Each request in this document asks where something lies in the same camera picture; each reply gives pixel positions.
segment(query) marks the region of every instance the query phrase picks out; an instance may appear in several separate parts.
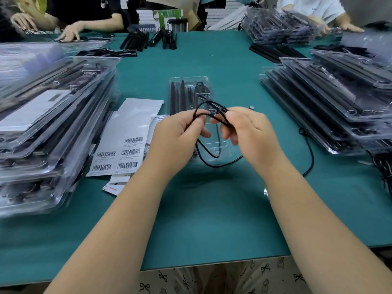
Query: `black shirt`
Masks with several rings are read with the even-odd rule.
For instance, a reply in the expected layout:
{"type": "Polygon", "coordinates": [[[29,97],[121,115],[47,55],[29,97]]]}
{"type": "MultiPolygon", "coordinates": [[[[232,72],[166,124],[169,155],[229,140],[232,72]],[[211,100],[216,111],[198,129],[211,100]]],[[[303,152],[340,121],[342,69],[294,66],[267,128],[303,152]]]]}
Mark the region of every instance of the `black shirt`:
{"type": "Polygon", "coordinates": [[[46,13],[69,25],[76,21],[110,19],[112,14],[119,13],[123,18],[124,29],[128,26],[120,0],[47,0],[46,13]]]}

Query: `person in black shirt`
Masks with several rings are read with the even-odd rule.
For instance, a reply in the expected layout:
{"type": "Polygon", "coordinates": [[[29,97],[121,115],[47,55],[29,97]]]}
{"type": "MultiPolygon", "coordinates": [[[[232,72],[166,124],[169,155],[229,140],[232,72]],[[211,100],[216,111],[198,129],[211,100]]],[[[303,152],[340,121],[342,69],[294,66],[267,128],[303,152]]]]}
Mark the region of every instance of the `person in black shirt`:
{"type": "Polygon", "coordinates": [[[116,32],[128,25],[120,0],[47,0],[45,15],[33,4],[24,11],[15,14],[11,21],[23,29],[64,28],[57,38],[63,42],[80,40],[79,32],[83,30],[116,32]]]}

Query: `person in white shirt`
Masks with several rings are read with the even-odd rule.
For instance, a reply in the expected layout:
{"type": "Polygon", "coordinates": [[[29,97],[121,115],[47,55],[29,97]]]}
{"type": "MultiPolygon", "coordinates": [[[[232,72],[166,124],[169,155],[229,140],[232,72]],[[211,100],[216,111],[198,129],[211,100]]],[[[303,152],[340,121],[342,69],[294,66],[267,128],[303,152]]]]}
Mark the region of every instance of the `person in white shirt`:
{"type": "Polygon", "coordinates": [[[325,25],[322,34],[331,30],[329,26],[352,32],[363,32],[363,29],[351,24],[351,18],[340,0],[278,0],[276,7],[278,10],[298,11],[318,24],[325,25]]]}

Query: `left hand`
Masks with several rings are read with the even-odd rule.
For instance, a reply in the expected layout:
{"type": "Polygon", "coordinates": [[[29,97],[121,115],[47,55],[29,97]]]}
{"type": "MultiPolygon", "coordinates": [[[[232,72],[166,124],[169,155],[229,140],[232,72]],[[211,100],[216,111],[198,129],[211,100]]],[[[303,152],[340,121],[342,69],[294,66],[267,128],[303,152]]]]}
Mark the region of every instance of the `left hand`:
{"type": "Polygon", "coordinates": [[[359,32],[359,33],[362,33],[365,31],[364,29],[361,29],[357,26],[354,26],[352,23],[343,23],[339,26],[339,28],[341,28],[342,30],[345,30],[345,31],[359,32]]]}
{"type": "Polygon", "coordinates": [[[60,37],[56,39],[56,41],[61,42],[71,42],[76,39],[76,41],[80,41],[79,32],[84,30],[84,22],[77,21],[73,24],[66,26],[63,33],[60,37]]]}
{"type": "MultiPolygon", "coordinates": [[[[197,111],[198,114],[202,112],[209,113],[202,109],[197,111]]],[[[194,110],[179,112],[156,125],[143,165],[151,163],[170,180],[188,163],[199,135],[211,137],[211,133],[204,128],[206,116],[199,116],[192,122],[193,113],[194,110]]]]}

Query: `white paper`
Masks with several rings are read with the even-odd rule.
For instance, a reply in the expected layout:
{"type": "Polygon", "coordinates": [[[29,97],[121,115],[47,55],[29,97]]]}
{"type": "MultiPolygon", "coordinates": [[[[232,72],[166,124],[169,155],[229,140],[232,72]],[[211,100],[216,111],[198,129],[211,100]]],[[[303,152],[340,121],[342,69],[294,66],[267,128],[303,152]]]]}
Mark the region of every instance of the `white paper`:
{"type": "Polygon", "coordinates": [[[102,190],[118,196],[127,183],[107,183],[102,190]]]}
{"type": "Polygon", "coordinates": [[[47,90],[0,121],[2,132],[24,132],[59,105],[70,90],[47,90]]]}
{"type": "MultiPolygon", "coordinates": [[[[165,118],[165,115],[158,115],[150,123],[150,127],[149,127],[147,138],[146,138],[146,145],[144,147],[143,161],[146,158],[146,155],[147,155],[148,150],[150,148],[150,143],[151,143],[151,139],[153,138],[155,126],[164,118],[165,118]]],[[[132,175],[133,175],[133,173],[131,173],[131,174],[113,174],[110,178],[109,183],[126,183],[129,181],[129,179],[132,177],[132,175]]]]}
{"type": "Polygon", "coordinates": [[[127,98],[106,124],[86,176],[134,173],[140,167],[151,118],[161,100],[127,98]]]}

